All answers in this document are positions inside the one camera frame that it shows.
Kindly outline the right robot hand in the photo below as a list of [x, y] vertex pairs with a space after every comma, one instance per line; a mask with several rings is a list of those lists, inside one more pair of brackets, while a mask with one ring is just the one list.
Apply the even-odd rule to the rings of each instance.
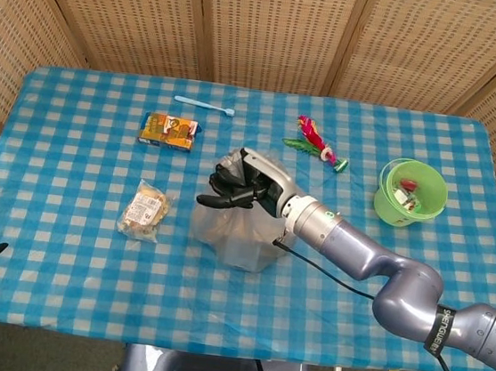
[[286, 171], [251, 148], [236, 149], [220, 159], [209, 185], [213, 191], [196, 198], [200, 205], [224, 210], [259, 204], [275, 218], [287, 216], [298, 197], [298, 187]]

